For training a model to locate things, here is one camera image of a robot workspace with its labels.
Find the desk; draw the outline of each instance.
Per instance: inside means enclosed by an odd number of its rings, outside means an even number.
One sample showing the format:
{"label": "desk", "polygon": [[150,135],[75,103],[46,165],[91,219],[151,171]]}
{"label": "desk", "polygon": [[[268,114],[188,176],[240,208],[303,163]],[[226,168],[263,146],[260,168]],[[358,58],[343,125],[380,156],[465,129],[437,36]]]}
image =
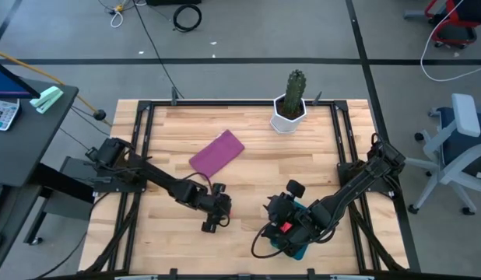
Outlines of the desk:
{"label": "desk", "polygon": [[[118,102],[112,137],[131,141],[137,103],[138,100]],[[357,151],[361,159],[366,159],[374,132],[367,101],[348,100],[348,106]],[[329,107],[308,107],[307,111],[307,118],[294,135],[277,135],[269,123],[271,106],[157,107],[149,161],[175,177],[194,172],[188,160],[225,129],[240,139],[245,150],[212,177],[213,182],[226,184],[233,205],[230,225],[218,228],[214,234],[200,230],[204,213],[179,205],[164,189],[148,184],[140,201],[130,273],[168,274],[170,268],[177,268],[178,274],[194,275],[306,274],[307,268],[314,268],[317,274],[357,273],[348,215],[340,222],[332,241],[310,245],[302,261],[283,254],[259,260],[250,253],[256,232],[268,221],[262,207],[268,203],[266,197],[285,191],[289,179],[307,187],[301,200],[303,205],[339,189],[336,172],[339,157]],[[345,125],[340,113],[339,122],[343,131]],[[139,137],[137,151],[142,148],[142,139]],[[346,158],[350,161],[347,146]],[[193,179],[205,183],[199,177]],[[110,194],[93,210],[80,270],[94,262],[112,237],[119,197],[120,194]],[[398,263],[408,267],[392,201],[379,194],[367,197],[377,237]],[[362,243],[368,256],[364,238]],[[267,254],[274,249],[267,239],[261,239],[256,251]],[[371,268],[369,259],[367,267]]]}
{"label": "desk", "polygon": [[[40,163],[78,94],[78,89],[29,79],[24,79],[24,82],[40,93],[51,86],[57,86],[64,94],[45,114],[36,112],[29,100],[21,100],[23,112],[19,118],[9,131],[0,131],[0,184],[5,186],[7,192],[0,208],[0,233],[3,235],[0,266],[42,192],[47,195],[51,190],[56,190],[84,201],[92,195],[88,186],[70,180]],[[72,181],[79,187],[75,194],[62,189]]]}

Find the purple towel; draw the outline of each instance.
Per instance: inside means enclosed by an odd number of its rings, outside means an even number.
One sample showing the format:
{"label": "purple towel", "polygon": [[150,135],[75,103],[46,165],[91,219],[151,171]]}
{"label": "purple towel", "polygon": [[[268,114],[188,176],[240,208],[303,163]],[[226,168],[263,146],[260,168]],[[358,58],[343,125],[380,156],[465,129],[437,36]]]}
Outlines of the purple towel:
{"label": "purple towel", "polygon": [[226,130],[188,162],[197,172],[204,173],[210,178],[232,159],[235,159],[242,150],[244,150],[244,145],[235,138],[232,132]]}

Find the yellow cable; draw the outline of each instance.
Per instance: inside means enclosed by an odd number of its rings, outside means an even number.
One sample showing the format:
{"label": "yellow cable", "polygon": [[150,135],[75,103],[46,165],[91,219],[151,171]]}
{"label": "yellow cable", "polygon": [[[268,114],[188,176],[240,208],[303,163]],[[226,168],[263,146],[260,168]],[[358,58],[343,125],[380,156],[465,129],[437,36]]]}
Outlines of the yellow cable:
{"label": "yellow cable", "polygon": [[[40,69],[38,69],[38,68],[36,68],[36,67],[33,67],[33,66],[31,66],[31,65],[28,65],[28,64],[26,64],[26,63],[24,63],[24,62],[22,62],[22,61],[19,61],[19,60],[13,58],[13,57],[10,57],[10,56],[8,56],[7,54],[2,53],[1,51],[0,51],[0,56],[3,57],[3,58],[5,58],[5,59],[7,59],[7,60],[10,60],[10,61],[18,64],[18,65],[21,65],[21,66],[23,66],[23,67],[26,67],[26,68],[28,68],[28,69],[31,70],[31,71],[34,71],[34,72],[36,72],[36,73],[38,73],[38,74],[41,74],[41,75],[44,75],[44,76],[46,76],[46,77],[48,77],[48,78],[56,81],[56,82],[57,82],[59,85],[61,85],[61,86],[65,86],[65,84],[64,84],[60,79],[55,78],[53,75],[47,74],[46,72],[43,72],[43,71],[41,71]],[[86,100],[83,99],[80,95],[76,95],[76,97],[77,97],[83,104],[85,104],[85,106],[87,106],[88,108],[90,108],[92,112],[94,112],[94,113],[97,112],[97,109],[96,109],[95,107],[93,107],[92,105],[90,105],[88,102],[86,102]],[[104,122],[104,123],[107,124],[109,127],[111,127],[111,124],[110,124],[108,121],[102,120],[102,122]]]}

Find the white pot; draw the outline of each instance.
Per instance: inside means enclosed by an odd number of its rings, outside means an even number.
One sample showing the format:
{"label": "white pot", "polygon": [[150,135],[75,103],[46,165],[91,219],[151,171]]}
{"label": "white pot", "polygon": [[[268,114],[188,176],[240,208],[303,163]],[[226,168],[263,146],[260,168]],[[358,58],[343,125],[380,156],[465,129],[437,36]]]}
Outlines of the white pot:
{"label": "white pot", "polygon": [[273,115],[272,119],[270,120],[270,124],[272,124],[273,129],[275,129],[278,134],[291,134],[296,131],[297,125],[306,117],[306,106],[304,105],[304,100],[301,98],[301,103],[303,104],[303,114],[297,119],[289,120],[277,113],[276,102],[284,96],[285,94],[273,100]]}

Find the red chair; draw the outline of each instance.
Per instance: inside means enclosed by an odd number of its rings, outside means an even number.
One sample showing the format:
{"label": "red chair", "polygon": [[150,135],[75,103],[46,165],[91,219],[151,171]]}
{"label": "red chair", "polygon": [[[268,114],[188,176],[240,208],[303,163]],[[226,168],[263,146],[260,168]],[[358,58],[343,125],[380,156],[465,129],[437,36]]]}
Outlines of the red chair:
{"label": "red chair", "polygon": [[[443,9],[433,14],[430,10],[437,2],[437,0],[433,0],[423,14],[429,19],[429,23],[437,26],[461,1],[463,0],[447,0]],[[406,19],[413,16],[417,16],[417,14],[409,12],[405,14]],[[481,25],[481,0],[465,0],[443,23],[436,27],[431,39],[436,42],[435,47],[450,44],[464,49],[476,42],[475,27],[479,25]]]}

